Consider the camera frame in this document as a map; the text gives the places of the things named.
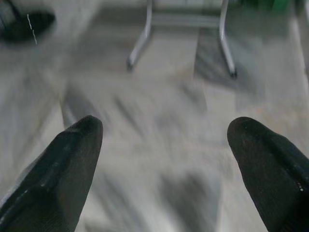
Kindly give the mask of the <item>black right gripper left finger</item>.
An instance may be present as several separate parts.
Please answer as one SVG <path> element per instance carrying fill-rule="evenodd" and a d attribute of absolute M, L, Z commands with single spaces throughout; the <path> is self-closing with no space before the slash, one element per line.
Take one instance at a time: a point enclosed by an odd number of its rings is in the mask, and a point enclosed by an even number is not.
<path fill-rule="evenodd" d="M 102 139 L 94 116 L 59 133 L 0 200 L 0 232 L 75 232 Z"/>

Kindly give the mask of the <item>black rounded object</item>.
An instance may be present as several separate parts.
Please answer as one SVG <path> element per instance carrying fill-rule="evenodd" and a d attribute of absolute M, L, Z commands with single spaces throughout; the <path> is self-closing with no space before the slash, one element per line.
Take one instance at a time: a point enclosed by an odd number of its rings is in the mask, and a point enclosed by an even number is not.
<path fill-rule="evenodd" d="M 0 0 L 0 43 L 38 45 L 56 23 L 46 8 L 19 8 L 12 0 Z"/>

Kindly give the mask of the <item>white table with grey legs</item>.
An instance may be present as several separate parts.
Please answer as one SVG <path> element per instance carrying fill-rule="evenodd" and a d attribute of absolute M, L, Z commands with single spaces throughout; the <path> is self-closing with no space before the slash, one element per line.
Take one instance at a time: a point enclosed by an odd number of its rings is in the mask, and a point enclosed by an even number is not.
<path fill-rule="evenodd" d="M 130 71 L 136 65 L 140 55 L 147 45 L 152 26 L 180 26 L 195 28 L 217 28 L 219 32 L 219 42 L 223 56 L 231 78 L 237 78 L 237 69 L 227 42 L 225 33 L 225 22 L 227 16 L 229 0 L 222 0 L 219 16 L 201 15 L 201 14 L 174 14 L 174 13 L 158 13 L 153 11 L 154 1 L 146 1 L 146 20 L 144 28 L 137 39 L 134 48 L 126 60 L 126 67 Z"/>

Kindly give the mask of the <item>green crate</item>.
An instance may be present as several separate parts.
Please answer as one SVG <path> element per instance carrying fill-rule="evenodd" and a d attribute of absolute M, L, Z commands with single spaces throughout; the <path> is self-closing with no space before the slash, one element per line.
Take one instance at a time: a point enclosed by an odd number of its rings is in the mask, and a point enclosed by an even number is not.
<path fill-rule="evenodd" d="M 286 10 L 291 0 L 238 0 L 241 4 L 264 10 L 283 12 Z"/>

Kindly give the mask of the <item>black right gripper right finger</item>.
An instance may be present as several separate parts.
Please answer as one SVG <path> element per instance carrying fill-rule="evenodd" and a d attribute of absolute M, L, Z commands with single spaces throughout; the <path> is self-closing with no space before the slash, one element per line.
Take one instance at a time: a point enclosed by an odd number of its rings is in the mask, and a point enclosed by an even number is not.
<path fill-rule="evenodd" d="M 309 232 L 309 158 L 250 117 L 234 119 L 227 140 L 268 232 Z"/>

